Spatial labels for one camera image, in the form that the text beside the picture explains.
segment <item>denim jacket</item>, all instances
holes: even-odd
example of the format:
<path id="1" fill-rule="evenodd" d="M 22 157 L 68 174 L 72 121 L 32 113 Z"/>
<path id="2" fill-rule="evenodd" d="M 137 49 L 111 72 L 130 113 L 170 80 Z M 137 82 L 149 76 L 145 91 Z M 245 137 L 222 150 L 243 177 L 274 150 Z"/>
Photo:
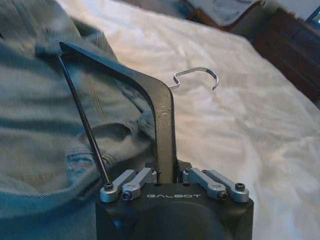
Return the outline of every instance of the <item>denim jacket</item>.
<path id="1" fill-rule="evenodd" d="M 83 192 L 100 175 L 58 64 L 59 42 L 117 60 L 102 32 L 53 0 L 0 2 L 0 239 L 96 237 L 94 197 Z M 68 67 L 105 164 L 151 158 L 142 97 L 92 66 Z"/>

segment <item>cloth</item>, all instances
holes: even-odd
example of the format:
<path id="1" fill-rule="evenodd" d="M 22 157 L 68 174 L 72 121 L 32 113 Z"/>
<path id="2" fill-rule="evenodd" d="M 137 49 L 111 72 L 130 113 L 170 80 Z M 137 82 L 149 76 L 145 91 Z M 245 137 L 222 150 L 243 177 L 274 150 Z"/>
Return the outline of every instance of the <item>cloth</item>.
<path id="1" fill-rule="evenodd" d="M 220 27 L 233 24 L 258 0 L 187 0 L 194 8 L 202 9 Z"/>
<path id="2" fill-rule="evenodd" d="M 320 111 L 244 38 L 111 0 L 59 0 L 99 27 L 121 64 L 173 85 L 177 156 L 243 182 L 253 239 L 318 240 Z"/>
<path id="3" fill-rule="evenodd" d="M 95 239 L 86 191 L 100 175 L 58 64 L 59 42 L 117 58 L 101 31 L 53 0 L 2 1 L 0 23 L 0 239 Z M 68 69 L 107 167 L 152 159 L 141 96 L 81 62 Z"/>

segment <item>bed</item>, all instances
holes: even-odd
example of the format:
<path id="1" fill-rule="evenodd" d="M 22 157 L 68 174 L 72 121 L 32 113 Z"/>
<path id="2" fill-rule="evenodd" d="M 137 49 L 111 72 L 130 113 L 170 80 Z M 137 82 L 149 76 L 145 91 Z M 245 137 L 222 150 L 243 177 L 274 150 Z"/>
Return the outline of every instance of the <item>bed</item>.
<path id="1" fill-rule="evenodd" d="M 177 155 L 244 182 L 253 239 L 320 235 L 320 111 L 244 38 L 112 0 L 59 0 L 101 29 L 119 62 L 173 85 Z"/>

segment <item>metal linkage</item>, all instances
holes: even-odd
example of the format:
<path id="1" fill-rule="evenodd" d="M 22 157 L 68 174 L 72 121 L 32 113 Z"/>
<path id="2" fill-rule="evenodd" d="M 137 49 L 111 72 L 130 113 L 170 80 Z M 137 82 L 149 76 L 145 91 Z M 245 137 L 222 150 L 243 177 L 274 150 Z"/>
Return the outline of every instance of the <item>metal linkage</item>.
<path id="1" fill-rule="evenodd" d="M 203 170 L 202 171 L 209 178 L 225 185 L 226 192 L 229 197 L 237 203 L 246 203 L 249 200 L 249 190 L 243 183 L 234 183 L 216 170 Z"/>
<path id="2" fill-rule="evenodd" d="M 141 188 L 145 183 L 156 183 L 157 172 L 152 168 L 143 168 L 137 176 L 122 187 L 122 199 L 129 201 L 136 199 L 141 194 Z"/>
<path id="3" fill-rule="evenodd" d="M 136 171 L 128 169 L 112 183 L 106 183 L 104 187 L 100 189 L 100 200 L 104 203 L 111 203 L 117 200 L 122 186 L 134 179 L 135 176 Z"/>
<path id="4" fill-rule="evenodd" d="M 198 168 L 186 168 L 183 172 L 183 181 L 190 184 L 200 184 L 210 198 L 223 201 L 227 197 L 226 187 L 212 180 Z"/>

